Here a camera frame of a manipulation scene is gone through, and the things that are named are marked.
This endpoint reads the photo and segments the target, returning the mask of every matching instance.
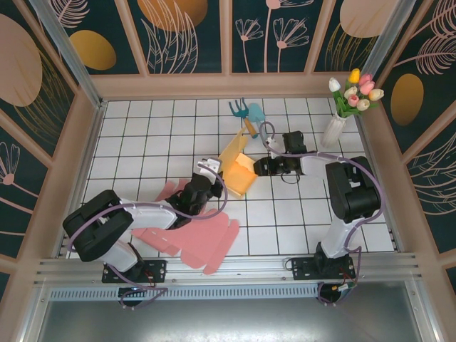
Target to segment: white vase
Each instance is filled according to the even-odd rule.
[[[337,143],[346,121],[347,118],[341,118],[338,114],[333,115],[331,121],[326,126],[325,133],[321,136],[320,143],[323,147],[328,148]]]

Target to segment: yellow tulip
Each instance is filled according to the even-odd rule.
[[[353,69],[351,71],[350,76],[348,77],[348,82],[350,82],[350,83],[359,82],[360,75],[361,75],[361,72],[359,69]]]

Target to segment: white tile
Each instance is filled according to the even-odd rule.
[[[246,227],[239,228],[239,233],[236,239],[234,240],[233,245],[229,249],[227,255],[249,255],[248,236]]]
[[[172,118],[150,118],[147,135],[169,135],[171,134]]]
[[[166,177],[168,157],[144,157],[141,178]]]
[[[386,224],[364,224],[363,232],[370,252],[391,252],[394,250]]]
[[[195,134],[218,134],[219,118],[217,116],[197,118]]]
[[[85,191],[86,194],[84,195],[84,203],[87,203],[102,191],[111,190],[113,182],[113,180],[89,180]]]
[[[249,228],[250,255],[277,254],[276,227]]]
[[[247,190],[248,200],[272,200],[270,176],[257,177]]]
[[[154,100],[152,101],[150,116],[172,116],[173,107],[173,100]]]
[[[310,114],[331,114],[328,98],[308,98]]]
[[[245,136],[247,136],[248,140],[247,140],[247,145],[244,148],[244,153],[252,154],[252,153],[266,152],[266,148],[264,147],[263,142],[261,141],[260,137],[257,137],[254,139],[248,133]]]
[[[309,115],[290,115],[288,117],[290,132],[300,130],[302,133],[312,133],[311,118]]]
[[[223,152],[225,147],[228,146],[228,144],[231,142],[231,140],[233,140],[233,138],[235,136],[236,135],[234,135],[234,134],[219,135],[219,151],[220,151],[220,153]]]
[[[323,147],[321,145],[321,138],[323,137],[323,133],[315,133],[316,144],[319,152],[340,152],[341,146],[339,142],[336,142],[332,146]]]
[[[131,101],[128,109],[129,118],[149,118],[152,101]]]
[[[133,157],[144,155],[146,137],[123,137],[120,155]]]
[[[328,202],[326,199],[303,199],[301,201],[306,224],[330,224]]]
[[[313,133],[304,133],[304,145],[307,147],[307,151],[316,151],[315,137]]]
[[[218,135],[196,135],[195,136],[195,154],[217,156],[219,154],[219,137]]]
[[[130,101],[109,101],[105,118],[126,118]]]
[[[148,118],[127,119],[124,135],[147,135]]]
[[[283,178],[284,180],[282,180],[282,177],[280,176],[272,177],[272,190],[274,193],[274,199],[298,199],[299,191],[296,175],[284,175]]]
[[[139,178],[143,157],[120,157],[115,178]]]
[[[114,178],[118,158],[97,157],[93,161],[90,178]]]
[[[171,137],[170,155],[193,155],[193,135],[173,135]]]
[[[299,199],[281,199],[274,201],[278,226],[304,225]]]
[[[142,258],[157,258],[158,257],[158,250],[152,248],[142,240],[139,240],[137,237],[132,235],[131,239],[132,245],[136,248],[138,253]]]
[[[294,114],[309,114],[307,108],[307,101],[305,98],[286,98],[286,113],[288,115]]]
[[[247,218],[250,226],[275,226],[272,201],[247,201]]]
[[[283,98],[264,98],[263,106],[265,115],[286,115]]]
[[[219,115],[218,100],[197,100],[197,116]]]
[[[334,98],[328,98],[329,101],[329,107],[331,107],[331,113],[336,114],[337,112],[337,107],[336,107],[336,102]]]
[[[274,126],[274,128],[276,130],[276,133],[279,135],[281,135],[282,133],[288,133],[290,131],[290,129],[288,127],[288,119],[286,118],[286,115],[275,115],[275,116],[268,118],[268,121],[270,123],[272,123],[272,125]],[[266,127],[266,132],[268,134],[271,134],[271,128],[269,126]]]
[[[170,137],[147,137],[145,144],[146,155],[168,155]]]
[[[344,152],[343,156],[345,158],[351,159],[355,157],[365,157],[366,154],[364,152]]]
[[[339,138],[343,152],[363,152],[364,147],[359,133],[342,133]]]
[[[135,201],[138,198],[140,180],[115,180],[113,190],[125,200]]]
[[[326,236],[329,230],[329,225],[308,226],[306,225],[307,242],[309,243],[309,253],[313,254],[316,250],[316,245]]]
[[[249,105],[251,105],[252,103],[256,103],[257,105],[259,105],[261,110],[264,111],[264,109],[263,109],[263,99],[262,98],[246,98],[245,99],[245,103],[247,104],[247,107],[249,107]]]
[[[349,116],[345,122],[344,132],[358,132],[358,126],[356,125],[355,116]]]
[[[233,115],[219,117],[219,134],[237,134],[241,128],[240,118]]]
[[[195,133],[195,117],[193,118],[176,118],[172,119],[172,135],[193,135]]]
[[[233,105],[233,108],[236,108],[234,101],[235,101],[235,99],[233,99],[233,98],[221,98],[219,100],[219,115],[220,116],[233,116],[233,113],[231,113],[231,110],[229,109],[229,103],[231,102]]]
[[[117,157],[120,152],[122,137],[100,138],[98,139],[96,157]]]
[[[304,226],[277,227],[280,254],[308,254]]]
[[[154,202],[165,186],[165,178],[146,179],[140,182],[138,201]]]
[[[196,100],[175,100],[174,116],[195,116]]]
[[[331,122],[332,115],[311,115],[312,128],[315,133],[323,133]]]
[[[247,226],[247,212],[244,200],[228,201],[223,212],[228,215],[229,219],[237,219],[239,221],[239,226]]]
[[[121,137],[126,119],[105,119],[101,128],[101,137]]]
[[[301,176],[299,194],[301,198],[326,198],[323,180],[318,177]]]
[[[192,171],[193,156],[171,156],[166,177],[191,177]]]

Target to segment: orange circle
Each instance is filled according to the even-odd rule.
[[[199,25],[207,14],[207,0],[138,0],[138,5],[148,21],[165,31],[185,31],[185,14],[193,26]]]

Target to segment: gray metal surface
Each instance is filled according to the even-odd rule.
[[[315,299],[51,302],[39,341],[421,341],[401,283],[361,284],[337,307]]]

